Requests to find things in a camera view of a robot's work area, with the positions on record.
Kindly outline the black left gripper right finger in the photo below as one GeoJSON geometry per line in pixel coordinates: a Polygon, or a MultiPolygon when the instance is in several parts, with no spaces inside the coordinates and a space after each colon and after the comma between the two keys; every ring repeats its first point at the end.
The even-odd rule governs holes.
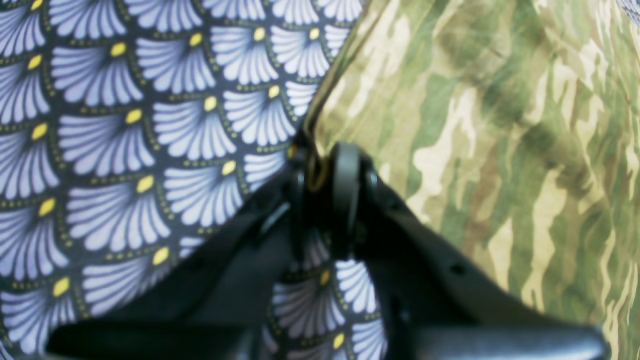
{"type": "Polygon", "coordinates": [[[364,262],[389,326],[525,328],[550,325],[452,244],[425,227],[359,146],[331,151],[333,252],[364,262]]]}

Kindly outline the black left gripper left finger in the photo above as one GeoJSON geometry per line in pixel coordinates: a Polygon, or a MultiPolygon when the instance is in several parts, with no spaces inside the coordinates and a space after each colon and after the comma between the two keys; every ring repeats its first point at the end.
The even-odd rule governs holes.
{"type": "Polygon", "coordinates": [[[274,285],[303,267],[313,241],[307,182],[314,150],[299,147],[285,170],[151,291],[100,319],[110,331],[242,328],[262,322],[274,285]]]}

